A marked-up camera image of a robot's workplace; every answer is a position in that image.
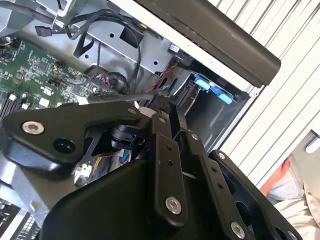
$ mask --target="electronic component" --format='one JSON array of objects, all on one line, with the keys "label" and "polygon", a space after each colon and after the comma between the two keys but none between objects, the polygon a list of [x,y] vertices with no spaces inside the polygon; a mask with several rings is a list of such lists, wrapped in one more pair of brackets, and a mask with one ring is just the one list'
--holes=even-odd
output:
[{"label": "electronic component", "polygon": [[16,75],[15,75],[15,78],[18,79],[18,80],[21,80],[22,78],[24,77],[24,75],[20,72],[18,72]]},{"label": "electronic component", "polygon": [[81,87],[80,86],[73,86],[72,92],[74,92],[75,94],[79,94],[81,91]]},{"label": "electronic component", "polygon": [[48,80],[48,84],[50,84],[53,87],[58,88],[60,86],[61,81],[58,78],[50,78]]},{"label": "electronic component", "polygon": [[20,111],[21,109],[27,110],[28,107],[25,99],[19,99],[11,93],[4,93],[2,95],[0,121],[10,113]]},{"label": "electronic component", "polygon": [[43,97],[40,98],[39,105],[47,108],[47,107],[49,107],[49,103],[50,103],[50,101],[48,99],[45,99]]},{"label": "electronic component", "polygon": [[186,54],[173,43],[170,45],[168,52],[171,53],[179,61],[180,64],[185,66],[190,66],[194,60],[191,56]]},{"label": "electronic component", "polygon": [[38,69],[40,69],[43,72],[46,72],[47,68],[48,68],[48,65],[45,62],[43,61],[39,62]]},{"label": "electronic component", "polygon": [[[5,37],[0,40],[6,43]],[[33,103],[30,108],[43,109],[56,108],[58,103],[76,103],[78,97],[87,98],[94,90],[114,92],[106,83],[64,65],[34,45],[13,36],[11,40],[18,48],[12,45],[0,50],[0,94],[27,93],[26,101]]]}]

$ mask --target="white corrugated panel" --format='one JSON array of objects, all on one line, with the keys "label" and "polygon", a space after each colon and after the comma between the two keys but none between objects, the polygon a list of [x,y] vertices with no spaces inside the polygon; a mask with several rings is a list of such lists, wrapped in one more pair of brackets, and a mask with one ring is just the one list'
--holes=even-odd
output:
[{"label": "white corrugated panel", "polygon": [[260,186],[320,119],[320,0],[210,2],[282,61],[221,148]]}]

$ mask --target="motherboard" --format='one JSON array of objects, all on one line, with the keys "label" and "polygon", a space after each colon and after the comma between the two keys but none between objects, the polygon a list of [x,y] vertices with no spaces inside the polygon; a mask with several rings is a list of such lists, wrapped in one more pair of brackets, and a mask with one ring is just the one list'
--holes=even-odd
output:
[{"label": "motherboard", "polygon": [[23,100],[24,109],[76,103],[109,87],[19,38],[0,38],[0,97]]}]

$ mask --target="black wire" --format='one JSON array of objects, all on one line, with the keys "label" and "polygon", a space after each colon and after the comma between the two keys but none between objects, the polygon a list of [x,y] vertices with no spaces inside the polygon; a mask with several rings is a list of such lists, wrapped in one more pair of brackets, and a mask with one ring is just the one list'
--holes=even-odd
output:
[{"label": "black wire", "polygon": [[[110,16],[110,15],[106,16],[105,15],[106,13],[111,13],[114,16],[113,17]],[[87,34],[88,28],[92,24],[94,24],[96,22],[101,22],[101,21],[117,23],[119,25],[124,26],[129,32],[132,33],[132,35],[133,35],[133,37],[134,37],[134,39],[136,41],[136,44],[137,44],[138,58],[137,58],[137,61],[136,61],[135,68],[133,69],[132,75],[131,75],[131,77],[129,78],[129,81],[128,81],[129,82],[128,91],[129,91],[129,94],[136,93],[137,78],[138,78],[139,68],[140,68],[140,65],[141,65],[141,58],[142,58],[142,56],[141,56],[141,48],[140,48],[139,40],[138,40],[134,30],[130,26],[128,26],[127,22],[123,22],[123,21],[126,20],[126,18],[123,17],[121,14],[116,14],[114,12],[110,12],[109,9],[101,9],[101,10],[99,10],[97,12],[94,12],[94,13],[89,13],[89,14],[85,14],[85,15],[81,15],[81,16],[76,16],[67,25],[75,24],[75,23],[78,23],[78,22],[82,22],[82,21],[84,21],[84,18],[88,18],[87,22],[84,25],[82,25],[78,29],[78,32],[76,32],[74,35],[71,35],[71,33],[68,32],[69,28],[66,27],[67,34],[68,34],[68,37],[70,39],[75,40],[80,35]]]},{"label": "black wire", "polygon": [[157,95],[156,92],[138,93],[133,95],[125,95],[125,96],[118,96],[114,94],[108,94],[105,92],[101,92],[100,94],[101,95],[99,95],[99,93],[90,95],[87,99],[88,102],[90,104],[97,104],[97,103],[111,103],[111,102],[119,102],[119,101],[125,101],[125,102],[134,102],[134,101],[142,101],[142,100],[151,101]]},{"label": "black wire", "polygon": [[67,85],[71,85],[71,86],[82,86],[84,84],[86,84],[88,81],[86,80],[85,82],[82,82],[82,83],[79,83],[79,84],[76,84],[76,83],[73,83],[73,82],[69,82],[65,79],[65,77],[63,76],[63,74],[58,70],[56,70],[56,72],[58,73],[58,75],[60,76],[60,80],[62,82],[64,82],[65,84]]},{"label": "black wire", "polygon": [[14,12],[18,12],[24,15],[27,15],[33,19],[36,19],[40,22],[43,22],[45,24],[53,24],[54,19],[46,16],[40,12],[37,12],[36,10],[33,10],[32,8],[21,6],[16,3],[10,2],[10,1],[4,1],[0,0],[0,8],[9,9]]},{"label": "black wire", "polygon": [[56,1],[57,1],[57,3],[58,3],[58,8],[59,8],[59,10],[62,10],[61,1],[60,1],[60,0],[56,0]]},{"label": "black wire", "polygon": [[119,91],[120,93],[126,94],[128,92],[128,90],[129,90],[128,81],[125,78],[125,76],[123,76],[121,73],[119,73],[119,72],[109,72],[108,74],[106,74],[106,77],[109,79],[110,85],[112,85],[112,81],[113,80],[116,80],[117,82],[122,82],[123,83],[123,87]]}]

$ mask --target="gray metal frame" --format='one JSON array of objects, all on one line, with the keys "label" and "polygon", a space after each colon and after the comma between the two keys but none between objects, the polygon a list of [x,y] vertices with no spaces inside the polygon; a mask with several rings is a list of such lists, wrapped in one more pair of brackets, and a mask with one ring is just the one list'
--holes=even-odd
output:
[{"label": "gray metal frame", "polygon": [[[59,10],[55,0],[37,0],[37,2],[54,15],[56,15]],[[107,1],[105,0],[87,1],[85,7],[79,14],[88,14],[106,8]],[[82,22],[77,23],[75,26],[80,27],[82,24]],[[123,26],[113,22],[97,22],[89,28],[88,34],[118,54],[136,63],[138,50],[119,38],[124,29]],[[148,33],[145,34],[140,43],[142,53],[141,66],[151,73],[163,72],[172,59],[172,55],[168,52],[170,45],[171,42],[166,39],[157,39]]]}]

